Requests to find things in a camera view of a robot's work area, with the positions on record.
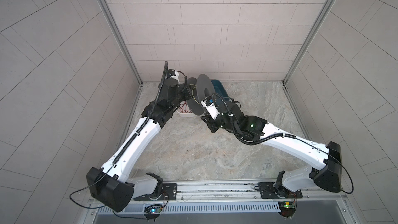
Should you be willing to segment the dark grey cable spool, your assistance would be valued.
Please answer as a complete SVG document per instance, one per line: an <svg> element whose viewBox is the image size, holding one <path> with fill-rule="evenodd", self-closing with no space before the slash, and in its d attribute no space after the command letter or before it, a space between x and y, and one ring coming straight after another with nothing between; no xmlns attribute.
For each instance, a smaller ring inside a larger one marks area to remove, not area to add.
<svg viewBox="0 0 398 224"><path fill-rule="evenodd" d="M190 77L187 83L191 93L191 99L186 101L188 107L195 115L201 116L206 110L201 105L201 101L215 93L211 79L207 75L201 74L198 78Z"/></svg>

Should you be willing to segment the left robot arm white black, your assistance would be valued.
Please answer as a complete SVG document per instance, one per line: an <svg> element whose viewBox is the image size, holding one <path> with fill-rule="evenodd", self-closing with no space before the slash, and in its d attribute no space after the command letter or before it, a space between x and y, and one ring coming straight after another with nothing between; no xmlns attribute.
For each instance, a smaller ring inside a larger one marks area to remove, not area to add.
<svg viewBox="0 0 398 224"><path fill-rule="evenodd" d="M108 161L99 169L91 168L86 175L91 197L115 212L124 210L134 198L156 199L162 194L163 179L153 173L128 179L150 141L173 117L180 104L190 99L188 79L181 84L181 75L182 72L169 69L168 63L164 63L155 100L145 107L137 126Z"/></svg>

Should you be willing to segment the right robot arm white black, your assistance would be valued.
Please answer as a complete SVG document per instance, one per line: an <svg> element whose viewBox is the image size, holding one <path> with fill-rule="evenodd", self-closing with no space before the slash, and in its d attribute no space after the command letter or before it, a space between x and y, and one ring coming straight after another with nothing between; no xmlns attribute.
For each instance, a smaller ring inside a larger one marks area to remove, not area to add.
<svg viewBox="0 0 398 224"><path fill-rule="evenodd" d="M236 101L225 100L217 93L199 97L205 108L202 120L211 132L224 129L244 145L268 145L280 149L306 162L306 166L291 171L279 172L276 182L261 191L281 198L296 198L303 188L319 187L333 193L342 191L342 159L340 145L316 143L286 132L265 119L246 116Z"/></svg>

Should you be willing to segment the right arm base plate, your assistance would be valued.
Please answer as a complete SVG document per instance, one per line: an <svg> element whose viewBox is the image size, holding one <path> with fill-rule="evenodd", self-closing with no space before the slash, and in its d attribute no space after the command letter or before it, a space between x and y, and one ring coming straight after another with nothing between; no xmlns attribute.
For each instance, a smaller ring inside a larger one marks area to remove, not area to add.
<svg viewBox="0 0 398 224"><path fill-rule="evenodd" d="M301 199L303 198L302 192L290 191L278 182L259 182L255 186L262 199Z"/></svg>

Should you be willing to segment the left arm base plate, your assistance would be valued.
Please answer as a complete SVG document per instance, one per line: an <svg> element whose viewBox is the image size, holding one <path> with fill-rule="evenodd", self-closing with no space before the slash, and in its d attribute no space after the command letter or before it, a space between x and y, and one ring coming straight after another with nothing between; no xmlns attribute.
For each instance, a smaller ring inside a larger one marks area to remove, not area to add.
<svg viewBox="0 0 398 224"><path fill-rule="evenodd" d="M153 193L149 195L142 195L134 198L134 201L162 201L162 200L176 200L177 184L176 183L161 183L155 187Z"/></svg>

